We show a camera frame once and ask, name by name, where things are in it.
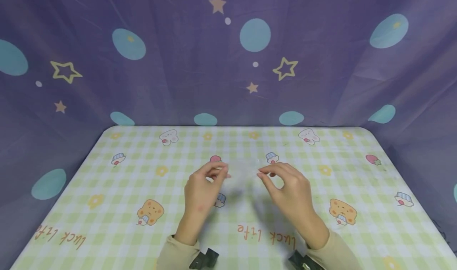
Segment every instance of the hand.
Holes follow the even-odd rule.
[[[229,167],[223,162],[208,162],[189,176],[184,187],[186,207],[178,225],[175,239],[183,244],[195,245],[198,234],[216,202]]]
[[[260,168],[261,178],[273,203],[300,233],[312,249],[321,249],[330,236],[327,226],[313,207],[311,184],[302,173],[288,163],[275,163]],[[284,181],[281,189],[274,186],[271,177],[279,176]]]

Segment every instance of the star pattern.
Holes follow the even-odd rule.
[[[75,68],[73,67],[73,63],[72,62],[67,62],[67,63],[57,63],[57,62],[54,62],[54,61],[51,61],[51,65],[54,67],[54,75],[52,75],[52,77],[54,79],[64,79],[65,81],[67,81],[69,84],[73,83],[73,78],[82,78],[83,76],[78,73]],[[65,75],[60,75],[60,69],[59,67],[70,67],[70,70],[73,72],[70,77],[67,77]]]
[[[249,86],[249,87],[246,87],[246,89],[248,89],[248,90],[249,90],[249,93],[252,94],[253,92],[257,92],[257,87],[258,87],[258,86],[259,86],[258,84],[253,84],[253,83],[251,82],[250,86]]]
[[[54,105],[56,105],[56,113],[60,111],[61,113],[65,113],[65,108],[67,108],[66,105],[63,105],[62,101],[60,102],[54,102]]]
[[[290,70],[288,73],[283,74],[280,70],[282,69],[282,66],[284,65],[284,63],[286,63],[286,65],[292,65],[292,66],[290,67]],[[297,66],[297,64],[298,64],[298,61],[288,61],[285,57],[283,57],[281,60],[281,65],[279,65],[279,67],[277,67],[276,69],[273,69],[273,72],[275,74],[279,75],[279,81],[287,76],[295,77],[294,68],[295,68],[295,66]]]
[[[224,14],[223,6],[225,5],[225,0],[209,0],[209,2],[213,5],[213,13],[220,12]]]

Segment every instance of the purple backdrop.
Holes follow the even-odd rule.
[[[456,252],[456,40],[455,0],[0,0],[0,268],[60,194],[43,175],[201,113],[369,129]]]

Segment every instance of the yellow flower print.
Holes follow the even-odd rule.
[[[117,138],[121,137],[121,134],[119,132],[116,132],[114,134],[111,134],[111,136],[109,137],[113,140],[116,140]]]
[[[249,132],[248,135],[249,135],[249,138],[252,138],[253,140],[257,140],[257,138],[259,137],[259,133],[256,131]]]
[[[346,137],[347,140],[353,140],[354,139],[354,136],[352,135],[352,133],[350,133],[348,131],[343,132],[343,136]]]
[[[159,166],[159,167],[156,168],[156,175],[157,176],[163,177],[167,173],[168,173],[168,168],[165,167],[165,166]]]
[[[391,256],[382,258],[386,270],[401,270],[400,264]]]
[[[330,176],[332,174],[332,169],[327,165],[319,165],[319,172],[321,172],[322,175]]]
[[[203,138],[205,140],[211,140],[211,138],[213,138],[213,134],[211,132],[207,132],[203,135]]]
[[[99,195],[93,195],[90,197],[89,201],[87,202],[87,205],[91,210],[96,208],[98,205],[101,205],[103,203],[103,199],[105,198],[104,195],[99,194]]]

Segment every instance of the wrist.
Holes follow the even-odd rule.
[[[330,231],[317,213],[310,214],[298,223],[296,229],[307,245],[314,250],[319,250],[327,244]]]
[[[183,244],[195,245],[205,220],[194,214],[184,212],[176,230],[175,239]]]

